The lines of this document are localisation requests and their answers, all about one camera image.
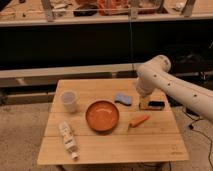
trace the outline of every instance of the electrical cable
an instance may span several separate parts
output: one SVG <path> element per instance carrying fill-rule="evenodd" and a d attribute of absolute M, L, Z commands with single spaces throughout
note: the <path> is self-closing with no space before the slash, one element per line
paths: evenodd
<path fill-rule="evenodd" d="M 190 114 L 189 113 L 187 113 L 186 112 L 186 110 L 184 110 L 184 106 L 182 106 L 182 112 L 188 117 L 188 118 L 190 118 L 191 120 L 193 120 L 193 121 L 198 121 L 198 120 L 203 120 L 202 118 L 200 118 L 199 116 L 195 116 L 196 118 L 193 118 L 192 116 L 190 116 Z"/>
<path fill-rule="evenodd" d="M 207 136 L 206 134 L 204 134 L 203 132 L 201 132 L 201 131 L 199 131 L 199 130 L 195 130 L 193 127 L 192 127 L 191 131 L 197 132 L 197 133 L 203 135 L 204 137 L 206 137 L 206 139 L 209 140 L 209 142 L 210 142 L 210 147 L 209 147 L 209 148 L 210 148 L 210 149 L 209 149 L 209 154 L 208 154 L 208 160 L 209 160 L 209 163 L 210 163 L 211 168 L 212 168 L 212 170 L 213 170 L 213 163 L 212 163 L 212 161 L 211 161 L 211 154 L 212 154 L 212 139 L 211 139 L 209 136 Z"/>
<path fill-rule="evenodd" d="M 134 66 L 134 47 L 133 47 L 133 30 L 132 30 L 132 17 L 131 12 L 129 12 L 129 34 L 130 34 L 130 57 L 132 62 L 132 71 L 135 71 Z"/>
<path fill-rule="evenodd" d="M 212 163 L 212 161 L 211 161 L 212 144 L 213 144 L 212 139 L 211 139 L 208 135 L 206 135 L 205 133 L 203 133 L 203 132 L 201 132 L 201 131 L 199 131 L 199 130 L 194 129 L 194 127 L 193 127 L 193 124 L 195 124 L 196 122 L 201 121 L 201 120 L 203 120 L 203 119 L 199 118 L 199 119 L 197 119 L 197 120 L 193 120 L 193 121 L 191 122 L 191 124 L 189 124 L 189 129 L 190 129 L 191 131 L 194 131 L 194 132 L 196 132 L 196 133 L 199 133 L 200 135 L 203 135 L 206 139 L 209 140 L 209 142 L 210 142 L 210 147 L 209 147 L 208 160 L 209 160 L 209 164 L 210 164 L 210 166 L 211 166 L 211 168 L 212 168 L 212 170 L 213 170 L 213 163 Z"/>

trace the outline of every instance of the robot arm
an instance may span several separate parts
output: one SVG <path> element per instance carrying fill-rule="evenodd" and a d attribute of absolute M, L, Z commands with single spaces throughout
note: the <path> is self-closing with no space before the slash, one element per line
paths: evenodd
<path fill-rule="evenodd" d="M 141 98 L 146 98 L 154 88 L 159 88 L 179 103 L 213 122 L 213 91 L 168 74 L 170 68 L 171 63 L 164 55 L 156 56 L 139 66 L 136 90 Z"/>

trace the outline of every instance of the white cup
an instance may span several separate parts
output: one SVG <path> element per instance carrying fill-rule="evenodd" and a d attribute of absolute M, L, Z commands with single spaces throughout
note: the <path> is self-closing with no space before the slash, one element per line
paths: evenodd
<path fill-rule="evenodd" d="M 74 113 L 77 110 L 77 96 L 72 90 L 67 90 L 60 95 L 61 103 L 67 109 L 68 112 Z"/>

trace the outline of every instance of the tabletop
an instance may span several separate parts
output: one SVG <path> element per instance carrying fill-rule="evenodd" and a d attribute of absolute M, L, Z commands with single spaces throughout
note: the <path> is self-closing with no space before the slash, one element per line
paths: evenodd
<path fill-rule="evenodd" d="M 136 79 L 60 80 L 37 163 L 60 165 L 187 160 L 188 153 L 165 94 L 156 89 L 151 95 L 151 100 L 165 102 L 163 111 L 139 110 L 135 81 Z M 60 94 L 65 90 L 77 93 L 78 109 L 74 114 L 68 113 L 60 102 Z M 98 100 L 113 103 L 117 93 L 132 96 L 133 99 L 131 106 L 115 104 L 120 115 L 117 127 L 107 135 L 91 130 L 85 119 L 89 105 Z M 131 118 L 144 114 L 150 115 L 150 119 L 136 128 L 127 129 Z M 58 124 L 62 121 L 68 122 L 74 130 L 79 154 L 77 161 L 72 160 L 63 146 L 58 130 Z"/>

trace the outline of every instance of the orange carrot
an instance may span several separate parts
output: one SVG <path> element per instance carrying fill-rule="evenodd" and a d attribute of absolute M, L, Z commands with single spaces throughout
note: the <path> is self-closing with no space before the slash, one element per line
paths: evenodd
<path fill-rule="evenodd" d="M 149 118 L 150 118 L 149 115 L 137 116 L 137 117 L 135 117 L 135 118 L 130 120 L 129 125 L 131 127 L 136 127 L 136 126 L 138 126 L 139 124 L 141 124 L 142 122 L 146 121 Z"/>

